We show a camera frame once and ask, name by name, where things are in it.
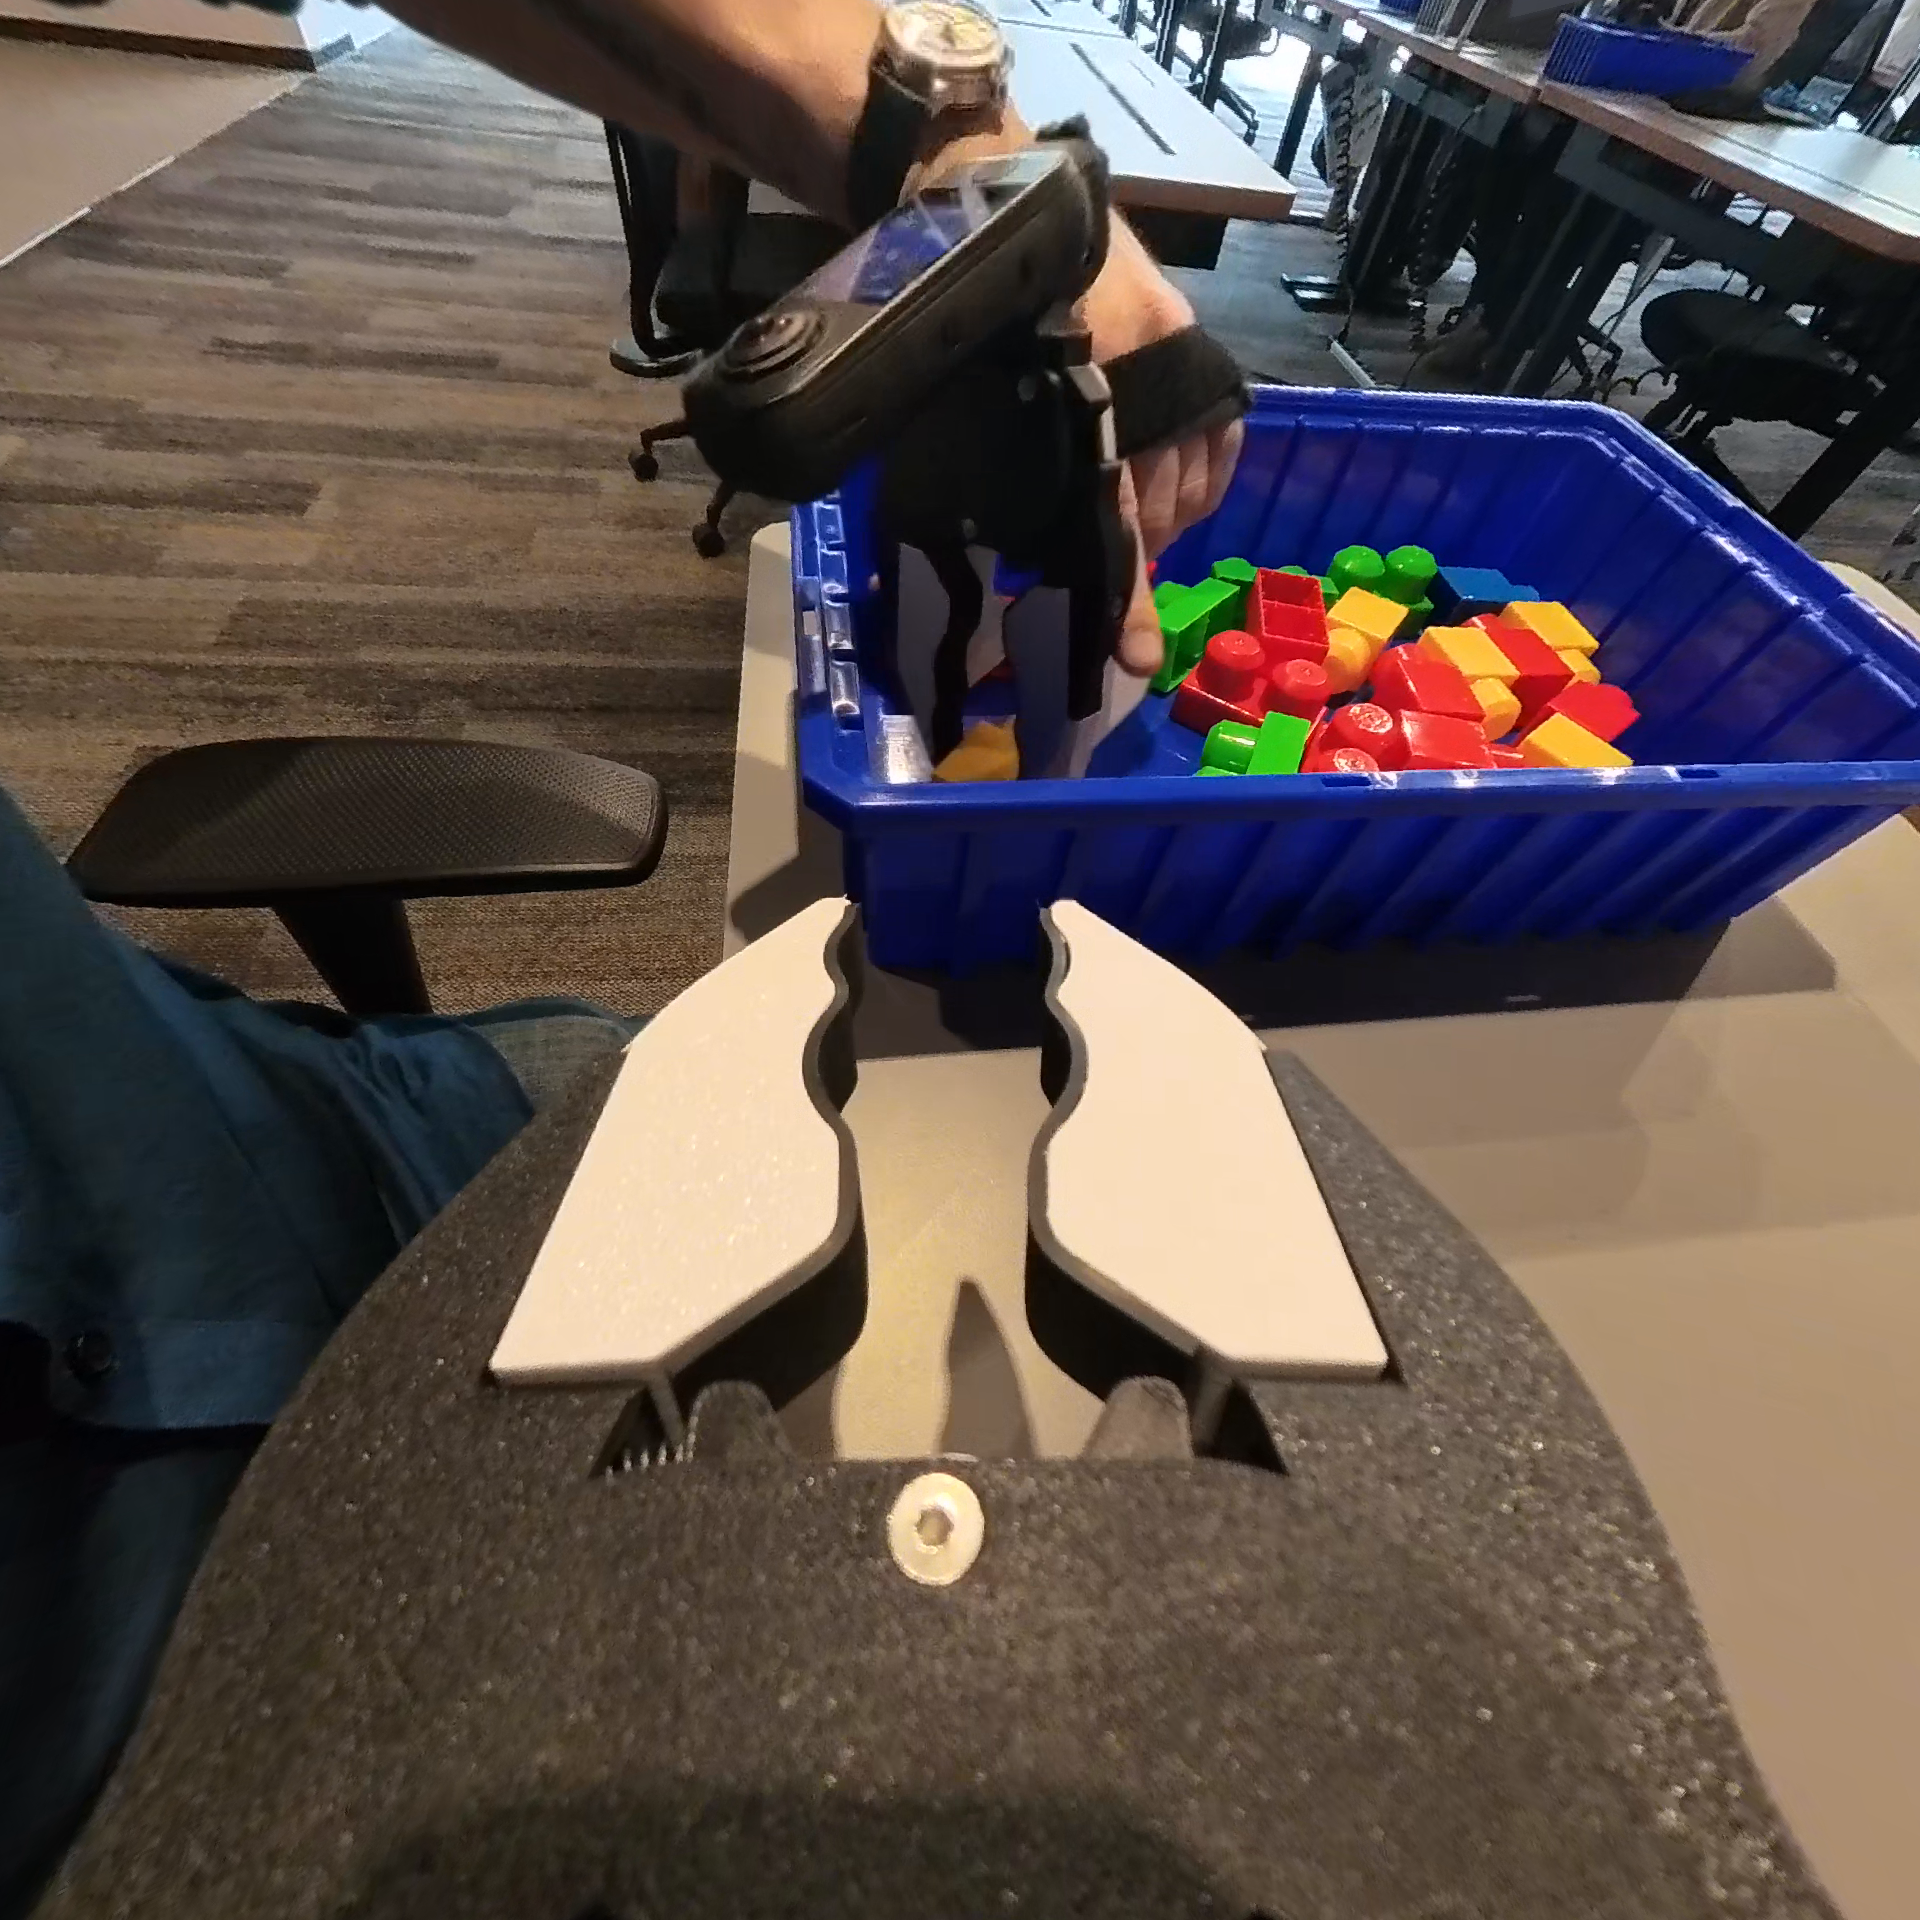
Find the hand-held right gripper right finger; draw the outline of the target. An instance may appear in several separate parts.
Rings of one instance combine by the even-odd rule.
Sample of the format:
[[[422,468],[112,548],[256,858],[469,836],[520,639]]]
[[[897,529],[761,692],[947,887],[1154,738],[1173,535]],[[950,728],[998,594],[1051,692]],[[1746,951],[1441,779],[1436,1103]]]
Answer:
[[[1258,1033],[1090,908],[1046,938],[1028,1327],[1069,1377],[1386,1377],[1387,1346]]]

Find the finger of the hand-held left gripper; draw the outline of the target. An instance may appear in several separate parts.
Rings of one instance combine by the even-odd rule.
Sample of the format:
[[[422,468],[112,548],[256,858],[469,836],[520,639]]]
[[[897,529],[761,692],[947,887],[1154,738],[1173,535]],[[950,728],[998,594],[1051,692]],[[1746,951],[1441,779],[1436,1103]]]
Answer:
[[[966,703],[995,668],[993,553],[969,544],[897,552],[897,682],[928,754],[953,752]]]
[[[1084,778],[1118,728],[1118,665],[1107,664],[1096,711],[1068,714],[1069,594],[1035,585],[1003,612],[1003,654],[1014,675],[1014,745],[1022,778]]]

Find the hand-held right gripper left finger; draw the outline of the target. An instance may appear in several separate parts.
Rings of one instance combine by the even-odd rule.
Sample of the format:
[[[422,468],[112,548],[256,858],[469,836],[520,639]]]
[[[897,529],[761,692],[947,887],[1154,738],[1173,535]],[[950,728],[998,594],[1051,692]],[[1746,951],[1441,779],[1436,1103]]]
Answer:
[[[627,1046],[493,1346],[493,1380],[672,1380],[828,1264],[858,1166],[826,1050],[843,897],[698,979]]]

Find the pile of colourful mega blocks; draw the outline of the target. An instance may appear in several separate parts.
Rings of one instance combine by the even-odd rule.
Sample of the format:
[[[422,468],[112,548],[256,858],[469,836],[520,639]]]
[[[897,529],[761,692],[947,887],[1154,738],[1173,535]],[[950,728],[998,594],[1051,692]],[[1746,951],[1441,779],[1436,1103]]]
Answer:
[[[1633,766],[1641,720],[1570,607],[1432,548],[1328,569],[1213,561],[1154,583],[1152,768],[1226,778],[1581,772]]]

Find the blue plastic bin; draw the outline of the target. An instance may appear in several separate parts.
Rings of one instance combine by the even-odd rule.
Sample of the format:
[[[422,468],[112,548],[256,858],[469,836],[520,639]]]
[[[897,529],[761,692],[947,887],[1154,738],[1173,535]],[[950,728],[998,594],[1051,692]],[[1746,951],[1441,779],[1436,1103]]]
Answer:
[[[886,970],[1022,962],[1059,899],[1187,962],[1700,930],[1915,802],[1915,643],[1589,403],[1258,386],[1230,491],[1162,564],[1414,543],[1499,569],[1595,633],[1638,708],[1620,772],[1197,778],[1149,696],[1082,779],[899,785],[874,480],[789,526],[801,794]]]

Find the person's left forearm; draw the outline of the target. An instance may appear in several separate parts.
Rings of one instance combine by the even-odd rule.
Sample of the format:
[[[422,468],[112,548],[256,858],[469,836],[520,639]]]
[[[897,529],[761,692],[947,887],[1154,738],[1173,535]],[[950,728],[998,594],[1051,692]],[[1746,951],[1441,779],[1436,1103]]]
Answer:
[[[384,3],[435,43],[596,120],[849,211],[876,3]]]

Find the person's left hand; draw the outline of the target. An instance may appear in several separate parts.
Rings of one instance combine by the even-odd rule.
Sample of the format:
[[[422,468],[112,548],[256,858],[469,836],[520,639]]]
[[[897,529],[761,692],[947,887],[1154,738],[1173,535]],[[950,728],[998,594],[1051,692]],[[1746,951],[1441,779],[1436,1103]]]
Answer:
[[[921,186],[941,167],[1032,145],[1014,107],[948,113],[918,131],[909,180]],[[1123,354],[1157,345],[1196,323],[1187,295],[1164,274],[1146,242],[1110,216],[1109,257],[1078,304],[1096,361],[1109,369]],[[1138,682],[1149,682],[1164,659],[1162,623],[1149,600],[1146,564],[1206,516],[1222,498],[1241,451],[1241,426],[1190,433],[1164,449],[1138,454],[1120,480],[1120,515],[1137,537],[1137,585],[1125,611],[1116,656]]]

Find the black office chair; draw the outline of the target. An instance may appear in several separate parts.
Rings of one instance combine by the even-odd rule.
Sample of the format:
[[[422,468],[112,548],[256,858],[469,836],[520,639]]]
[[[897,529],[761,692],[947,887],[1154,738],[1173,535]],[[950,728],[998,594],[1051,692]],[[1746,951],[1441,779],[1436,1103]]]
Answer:
[[[1881,385],[1793,312],[1731,294],[1651,300],[1641,344],[1670,386],[1643,417],[1648,433],[1705,449],[1728,423],[1776,423],[1834,440]]]
[[[804,211],[754,209],[748,178],[665,139],[618,123],[606,139],[632,271],[628,332],[608,360],[627,377],[684,377],[851,240]]]

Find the black wristwatch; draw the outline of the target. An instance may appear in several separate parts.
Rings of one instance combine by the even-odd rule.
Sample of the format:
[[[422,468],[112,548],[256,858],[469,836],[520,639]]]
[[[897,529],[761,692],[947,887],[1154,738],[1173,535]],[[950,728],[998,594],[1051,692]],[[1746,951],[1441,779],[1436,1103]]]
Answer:
[[[1011,71],[1013,48],[980,7],[881,7],[867,97],[849,146],[853,231],[894,209],[928,158],[957,139],[1002,132]]]

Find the white office desk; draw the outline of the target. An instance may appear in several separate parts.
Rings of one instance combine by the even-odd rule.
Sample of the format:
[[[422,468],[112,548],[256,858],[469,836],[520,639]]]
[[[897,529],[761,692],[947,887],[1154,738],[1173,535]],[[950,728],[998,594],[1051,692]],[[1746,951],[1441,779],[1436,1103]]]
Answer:
[[[1084,118],[1110,198],[1162,266],[1209,272],[1230,224],[1285,224],[1293,191],[1187,88],[1114,32],[1005,20],[1013,102],[1032,128]]]

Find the small blue bin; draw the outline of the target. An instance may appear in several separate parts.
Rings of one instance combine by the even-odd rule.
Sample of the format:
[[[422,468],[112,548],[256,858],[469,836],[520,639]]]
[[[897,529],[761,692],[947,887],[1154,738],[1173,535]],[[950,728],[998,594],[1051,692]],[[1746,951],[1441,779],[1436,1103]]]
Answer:
[[[1749,48],[1723,36],[1561,16],[1541,83],[1670,102],[1728,90],[1750,62]]]

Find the brown top office desk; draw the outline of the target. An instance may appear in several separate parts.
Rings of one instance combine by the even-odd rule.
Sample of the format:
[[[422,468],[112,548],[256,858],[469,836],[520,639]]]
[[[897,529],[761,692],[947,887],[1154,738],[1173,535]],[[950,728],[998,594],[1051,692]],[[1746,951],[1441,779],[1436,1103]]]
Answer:
[[[1629,95],[1542,81],[1531,55],[1472,39],[1438,39],[1368,4],[1315,4],[1405,52],[1387,86],[1400,120],[1376,218],[1362,219],[1355,274],[1369,274],[1418,178],[1418,145],[1400,131],[1419,115],[1492,154],[1510,128],[1542,126],[1522,170],[1522,279],[1494,332],[1485,375],[1498,393],[1542,396],[1638,234],[1731,268],[1764,298],[1813,304],[1843,282],[1884,319],[1873,353],[1878,393],[1766,510],[1787,537],[1809,535],[1843,494],[1915,426],[1915,150],[1844,128],[1692,118]]]

